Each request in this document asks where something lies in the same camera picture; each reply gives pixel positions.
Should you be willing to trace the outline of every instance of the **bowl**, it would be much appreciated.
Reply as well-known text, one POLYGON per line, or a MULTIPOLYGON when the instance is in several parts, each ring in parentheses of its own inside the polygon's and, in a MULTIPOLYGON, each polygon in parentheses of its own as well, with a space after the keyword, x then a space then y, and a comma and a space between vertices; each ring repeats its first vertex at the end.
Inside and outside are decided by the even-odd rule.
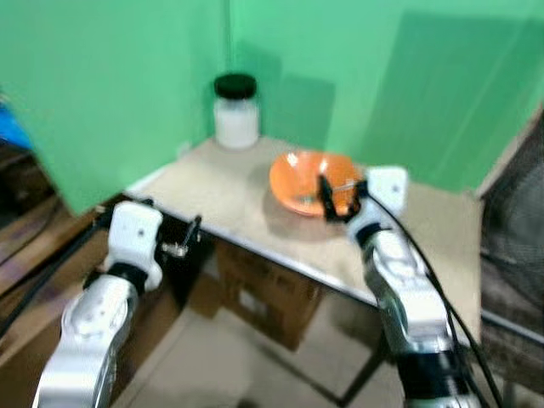
MULTIPOLYGON (((360 173, 347 156, 314 150, 297 150, 278 156, 270 168, 270 188, 282 206, 302 215, 323 216, 317 199, 317 177, 323 174, 337 189, 360 180, 360 173)), ((339 214, 348 211, 353 188, 335 191, 332 199, 339 214)))

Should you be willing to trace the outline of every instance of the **mesh panel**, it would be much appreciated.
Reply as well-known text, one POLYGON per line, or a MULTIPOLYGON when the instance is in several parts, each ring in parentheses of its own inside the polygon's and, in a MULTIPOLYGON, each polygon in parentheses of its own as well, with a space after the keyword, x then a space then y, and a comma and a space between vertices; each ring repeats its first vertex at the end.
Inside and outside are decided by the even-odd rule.
POLYGON ((482 246, 504 278, 544 305, 544 121, 485 197, 482 246))

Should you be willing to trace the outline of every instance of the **green backdrop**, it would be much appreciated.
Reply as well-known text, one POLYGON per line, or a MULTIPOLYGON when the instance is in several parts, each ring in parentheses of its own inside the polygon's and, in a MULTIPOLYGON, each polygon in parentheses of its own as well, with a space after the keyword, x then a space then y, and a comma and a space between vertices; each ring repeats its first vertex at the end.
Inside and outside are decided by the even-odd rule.
POLYGON ((448 190, 544 95, 541 0, 3 0, 0 27, 0 85, 78 212, 211 134, 227 69, 266 134, 448 190))
POLYGON ((475 188, 544 95, 542 0, 232 0, 267 134, 475 188))
POLYGON ((225 4, 0 2, 0 85, 75 211, 211 132, 225 4))

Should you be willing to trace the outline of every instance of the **table top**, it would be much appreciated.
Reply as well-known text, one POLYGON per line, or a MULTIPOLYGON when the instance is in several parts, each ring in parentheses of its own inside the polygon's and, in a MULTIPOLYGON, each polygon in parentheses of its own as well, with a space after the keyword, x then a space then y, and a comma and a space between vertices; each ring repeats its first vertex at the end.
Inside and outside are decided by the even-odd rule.
MULTIPOLYGON (((202 228, 265 256, 346 295, 376 300, 364 281, 360 249, 345 228, 290 212, 269 188, 274 159, 297 146, 261 138, 248 150, 225 150, 208 139, 133 196, 182 219, 201 214, 202 228)), ((445 293, 471 333, 479 338, 481 206, 469 194, 411 183, 401 219, 426 253, 445 293)))

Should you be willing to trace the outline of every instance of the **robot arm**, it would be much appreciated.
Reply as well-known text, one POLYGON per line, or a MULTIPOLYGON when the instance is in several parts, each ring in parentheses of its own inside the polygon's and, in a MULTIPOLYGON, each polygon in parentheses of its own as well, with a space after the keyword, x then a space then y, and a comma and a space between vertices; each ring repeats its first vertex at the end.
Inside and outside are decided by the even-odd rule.
MULTIPOLYGON (((60 342, 42 373, 33 408, 108 406, 117 352, 127 339, 139 297, 162 280, 155 261, 161 224, 162 214, 152 207, 129 201, 116 205, 107 272, 66 306, 60 342)), ((190 234, 198 233, 199 224, 197 218, 190 234)))
POLYGON ((357 184, 347 216, 332 209, 332 189, 320 176, 320 198, 333 221, 363 251, 365 281, 377 299, 388 346, 399 368, 409 407, 479 407, 468 392, 442 300, 421 256, 397 224, 369 196, 397 217, 405 205, 408 175, 400 167, 372 167, 357 184))

